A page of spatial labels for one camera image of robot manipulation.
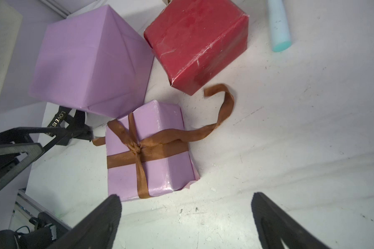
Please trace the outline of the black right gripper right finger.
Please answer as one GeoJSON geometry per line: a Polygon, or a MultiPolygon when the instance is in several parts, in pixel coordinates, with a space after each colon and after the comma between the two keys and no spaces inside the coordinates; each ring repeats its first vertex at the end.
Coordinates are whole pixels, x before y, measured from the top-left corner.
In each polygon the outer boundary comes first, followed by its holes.
{"type": "Polygon", "coordinates": [[[264,193],[253,194],[251,209],[263,249],[327,249],[264,193]]]}

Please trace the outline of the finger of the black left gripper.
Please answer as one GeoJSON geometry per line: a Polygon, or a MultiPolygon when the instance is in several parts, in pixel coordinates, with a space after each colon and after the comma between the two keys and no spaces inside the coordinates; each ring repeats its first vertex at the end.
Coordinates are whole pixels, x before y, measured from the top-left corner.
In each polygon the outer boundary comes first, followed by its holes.
{"type": "Polygon", "coordinates": [[[39,143],[0,145],[0,191],[44,152],[39,143]]]}
{"type": "Polygon", "coordinates": [[[33,143],[32,134],[51,134],[52,140],[44,147],[47,152],[55,145],[68,146],[72,139],[92,140],[92,131],[87,128],[61,128],[61,127],[18,127],[0,133],[0,145],[33,143]]]}

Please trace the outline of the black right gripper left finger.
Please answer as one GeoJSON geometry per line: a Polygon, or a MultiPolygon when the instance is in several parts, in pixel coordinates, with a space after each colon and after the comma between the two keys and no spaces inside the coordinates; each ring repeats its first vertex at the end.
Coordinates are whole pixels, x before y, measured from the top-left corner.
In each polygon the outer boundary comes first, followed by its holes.
{"type": "Polygon", "coordinates": [[[50,249],[111,249],[122,215],[118,195],[109,196],[50,249]]]}

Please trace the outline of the black lettered ribbon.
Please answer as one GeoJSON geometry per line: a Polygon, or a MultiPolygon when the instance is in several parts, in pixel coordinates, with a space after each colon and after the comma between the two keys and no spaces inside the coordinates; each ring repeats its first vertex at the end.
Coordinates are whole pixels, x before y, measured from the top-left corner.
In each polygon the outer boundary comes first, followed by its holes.
{"type": "Polygon", "coordinates": [[[68,146],[71,139],[92,140],[91,127],[85,124],[86,113],[76,110],[74,116],[69,113],[72,109],[64,106],[59,106],[57,114],[47,126],[48,128],[62,128],[62,124],[67,124],[67,135],[62,138],[56,145],[68,146]]]}

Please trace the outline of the large purple gift box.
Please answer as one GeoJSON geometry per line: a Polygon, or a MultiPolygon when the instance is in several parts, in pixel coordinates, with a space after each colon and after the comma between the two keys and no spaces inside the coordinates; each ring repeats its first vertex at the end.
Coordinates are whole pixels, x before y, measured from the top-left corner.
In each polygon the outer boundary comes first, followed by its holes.
{"type": "Polygon", "coordinates": [[[47,27],[29,93],[60,106],[111,118],[144,103],[154,56],[105,5],[47,27]]]}

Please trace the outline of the red gift box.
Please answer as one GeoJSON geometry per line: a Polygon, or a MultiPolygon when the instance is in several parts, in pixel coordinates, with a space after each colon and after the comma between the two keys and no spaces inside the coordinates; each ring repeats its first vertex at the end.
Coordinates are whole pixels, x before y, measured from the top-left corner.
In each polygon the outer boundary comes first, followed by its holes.
{"type": "Polygon", "coordinates": [[[176,0],[143,35],[170,85],[193,95],[247,49],[248,29],[232,1],[176,0]]]}

